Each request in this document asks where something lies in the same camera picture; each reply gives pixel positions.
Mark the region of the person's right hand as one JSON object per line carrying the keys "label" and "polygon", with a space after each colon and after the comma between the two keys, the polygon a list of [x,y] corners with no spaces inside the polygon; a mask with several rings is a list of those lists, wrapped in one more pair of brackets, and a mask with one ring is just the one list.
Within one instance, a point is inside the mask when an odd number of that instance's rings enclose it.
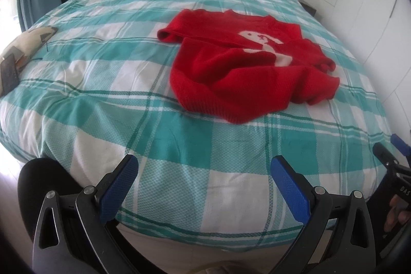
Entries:
{"label": "person's right hand", "polygon": [[393,196],[389,206],[391,207],[389,213],[387,214],[387,219],[384,224],[384,231],[390,232],[396,223],[405,225],[410,220],[410,212],[405,210],[400,210],[401,198],[398,195]]}

